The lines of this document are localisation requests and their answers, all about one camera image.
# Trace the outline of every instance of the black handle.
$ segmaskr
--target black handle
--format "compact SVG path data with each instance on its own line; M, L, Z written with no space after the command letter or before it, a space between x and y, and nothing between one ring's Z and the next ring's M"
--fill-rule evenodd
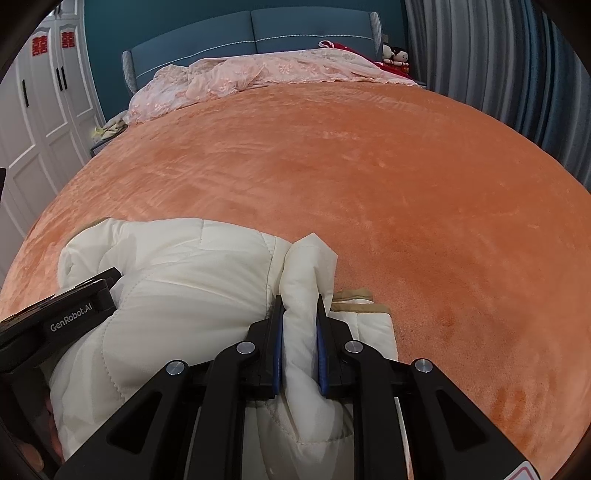
M353 397L355 479L407 480L404 444L389 365L376 349L360 345L362 350L358 353L350 353L340 345L341 356L353 365L359 379Z
M22 81L22 95L25 97L25 105L29 108L29 97L27 96L27 85L25 85L25 81Z
M57 83L60 86L60 92L63 92L64 91L64 87L61 86L60 69L56 69L56 75L57 75Z
M187 480L240 478L245 407L239 388L240 371L259 354L258 349L239 353L232 345L213 361L189 452Z
M66 72L64 72L64 67L61 68L61 76L64 77L64 88L68 89L68 82L66 81Z

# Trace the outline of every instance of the blue upholstered headboard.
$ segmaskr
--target blue upholstered headboard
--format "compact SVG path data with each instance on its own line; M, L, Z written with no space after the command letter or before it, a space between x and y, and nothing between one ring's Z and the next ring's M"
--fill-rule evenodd
M125 83L135 93L169 64L188 66L208 57L306 50L316 48L322 39L381 59L382 24L376 12L331 7L266 8L196 22L125 51Z
M382 25L376 12L284 7L253 10L251 17L258 53L308 50L317 48L324 39L347 45L370 59L375 59L381 49ZM379 30L375 34L372 22Z

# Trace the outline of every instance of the pink lace duvet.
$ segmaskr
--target pink lace duvet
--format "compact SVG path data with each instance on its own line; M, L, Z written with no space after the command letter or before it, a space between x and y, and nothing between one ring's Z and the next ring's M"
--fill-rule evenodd
M333 48L202 59L168 65L131 99L128 124L236 92L282 83L377 82L416 85L355 53Z

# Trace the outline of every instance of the warning label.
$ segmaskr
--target warning label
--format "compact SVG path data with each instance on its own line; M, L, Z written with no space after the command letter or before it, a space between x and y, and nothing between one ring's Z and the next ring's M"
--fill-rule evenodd
M523 462L505 480L540 480L534 467L529 462Z

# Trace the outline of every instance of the red cloth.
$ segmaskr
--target red cloth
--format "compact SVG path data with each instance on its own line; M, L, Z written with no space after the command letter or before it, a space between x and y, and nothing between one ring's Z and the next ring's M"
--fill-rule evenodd
M321 48L338 48L339 50L351 51L351 52L365 58L365 60L370 61L371 63L376 65L377 68L382 69L385 72L390 72L395 75L400 75L401 77L414 80L408 73L404 72L401 67L397 67L396 65L386 65L385 63L383 63L381 61L374 61L372 59L369 59L365 55L359 53L358 51L353 50L352 48L349 48L347 45L343 45L342 43L331 42L330 40L322 40L321 42L318 43L318 45Z

